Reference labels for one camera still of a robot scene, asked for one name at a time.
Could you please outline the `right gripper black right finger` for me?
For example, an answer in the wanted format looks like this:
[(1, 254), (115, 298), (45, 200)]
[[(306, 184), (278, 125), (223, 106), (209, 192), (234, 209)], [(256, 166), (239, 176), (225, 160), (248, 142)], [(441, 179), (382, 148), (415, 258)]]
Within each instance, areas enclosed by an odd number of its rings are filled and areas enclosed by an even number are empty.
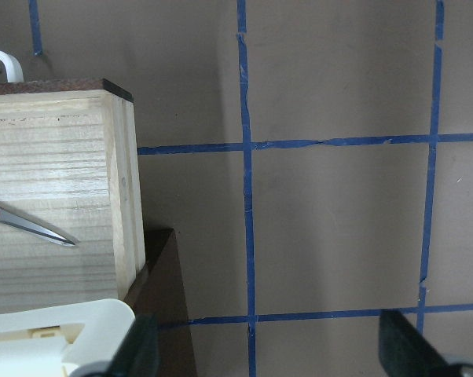
[(446, 360), (397, 310), (379, 315), (378, 358), (391, 377), (473, 376), (473, 363)]

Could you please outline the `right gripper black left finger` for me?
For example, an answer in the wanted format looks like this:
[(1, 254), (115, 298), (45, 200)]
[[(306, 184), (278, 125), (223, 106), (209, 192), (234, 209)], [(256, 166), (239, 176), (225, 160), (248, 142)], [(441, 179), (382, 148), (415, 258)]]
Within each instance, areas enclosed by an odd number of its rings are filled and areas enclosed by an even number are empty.
[(138, 315), (110, 361), (74, 370), (70, 376), (145, 377), (160, 369), (159, 330), (152, 314)]

